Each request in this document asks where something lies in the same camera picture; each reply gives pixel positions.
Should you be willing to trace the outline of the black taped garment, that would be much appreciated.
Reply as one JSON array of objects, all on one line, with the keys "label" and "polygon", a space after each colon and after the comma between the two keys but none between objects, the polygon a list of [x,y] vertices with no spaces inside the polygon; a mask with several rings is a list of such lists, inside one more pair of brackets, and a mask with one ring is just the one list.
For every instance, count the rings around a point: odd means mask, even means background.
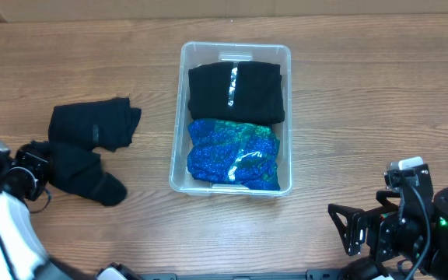
[{"label": "black taped garment", "polygon": [[128,147],[141,120],[142,110],[128,98],[56,106],[48,128],[51,142],[97,147],[109,151]]}]

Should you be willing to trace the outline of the small black garment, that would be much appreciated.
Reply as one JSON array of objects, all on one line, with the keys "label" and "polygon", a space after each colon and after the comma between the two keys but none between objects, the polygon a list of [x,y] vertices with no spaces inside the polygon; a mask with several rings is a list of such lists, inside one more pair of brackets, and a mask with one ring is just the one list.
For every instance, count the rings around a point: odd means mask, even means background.
[{"label": "small black garment", "polygon": [[30,145],[50,158],[49,182],[57,189],[103,206],[118,205],[127,197],[127,188],[103,170],[99,154],[60,142],[32,141]]}]

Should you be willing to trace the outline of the blue green sparkly fabric bundle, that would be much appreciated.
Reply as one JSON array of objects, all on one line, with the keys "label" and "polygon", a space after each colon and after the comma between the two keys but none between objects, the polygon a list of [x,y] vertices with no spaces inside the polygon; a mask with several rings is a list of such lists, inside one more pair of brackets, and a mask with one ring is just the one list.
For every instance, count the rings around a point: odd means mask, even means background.
[{"label": "blue green sparkly fabric bundle", "polygon": [[187,170],[195,180],[279,191],[280,140],[268,126],[198,119],[188,127],[192,149]]}]

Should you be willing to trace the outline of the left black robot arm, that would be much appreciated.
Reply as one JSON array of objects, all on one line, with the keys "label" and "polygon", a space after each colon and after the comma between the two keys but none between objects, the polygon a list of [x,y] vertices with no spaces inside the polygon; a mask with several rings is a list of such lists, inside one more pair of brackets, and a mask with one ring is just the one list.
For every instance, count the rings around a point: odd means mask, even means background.
[{"label": "left black robot arm", "polygon": [[50,161],[29,145],[11,157],[11,149],[0,142],[0,279],[141,280],[122,264],[88,275],[47,253],[33,230],[26,201],[39,198],[49,173]]}]

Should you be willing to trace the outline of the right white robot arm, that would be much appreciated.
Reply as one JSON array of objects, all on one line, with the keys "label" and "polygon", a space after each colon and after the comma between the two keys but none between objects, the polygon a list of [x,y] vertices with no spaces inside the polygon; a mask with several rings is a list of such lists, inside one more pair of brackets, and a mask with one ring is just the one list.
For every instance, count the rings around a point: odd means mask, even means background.
[{"label": "right white robot arm", "polygon": [[389,163],[377,191],[380,206],[364,211],[330,204],[345,253],[369,256],[342,268],[341,279],[412,279],[416,272],[448,279],[448,187],[433,190],[420,157]]}]

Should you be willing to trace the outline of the black ribbed garment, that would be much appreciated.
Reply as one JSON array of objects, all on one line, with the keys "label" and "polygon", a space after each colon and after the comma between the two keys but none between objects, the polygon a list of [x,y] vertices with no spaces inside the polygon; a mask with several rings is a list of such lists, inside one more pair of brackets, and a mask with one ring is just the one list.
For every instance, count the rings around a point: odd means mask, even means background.
[{"label": "black ribbed garment", "polygon": [[285,120],[278,64],[216,62],[189,70],[188,78],[187,107],[195,120],[214,118],[259,125]]}]

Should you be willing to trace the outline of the clear plastic storage bin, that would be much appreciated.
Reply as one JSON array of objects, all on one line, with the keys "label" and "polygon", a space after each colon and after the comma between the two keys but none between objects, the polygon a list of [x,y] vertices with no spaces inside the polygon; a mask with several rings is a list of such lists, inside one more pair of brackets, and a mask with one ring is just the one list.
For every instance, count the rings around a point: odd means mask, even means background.
[{"label": "clear plastic storage bin", "polygon": [[[187,108],[190,98],[188,71],[200,65],[222,61],[261,61],[280,66],[282,99],[285,120],[272,126],[280,141],[276,163],[279,191],[253,191],[244,186],[213,184],[195,180],[187,170],[187,155],[192,141],[187,126],[192,122]],[[212,194],[243,194],[254,197],[284,197],[293,189],[292,165],[292,58],[291,51],[281,44],[234,44],[190,41],[180,53],[177,109],[174,124],[173,148],[170,162],[169,184],[173,190],[195,196]]]}]

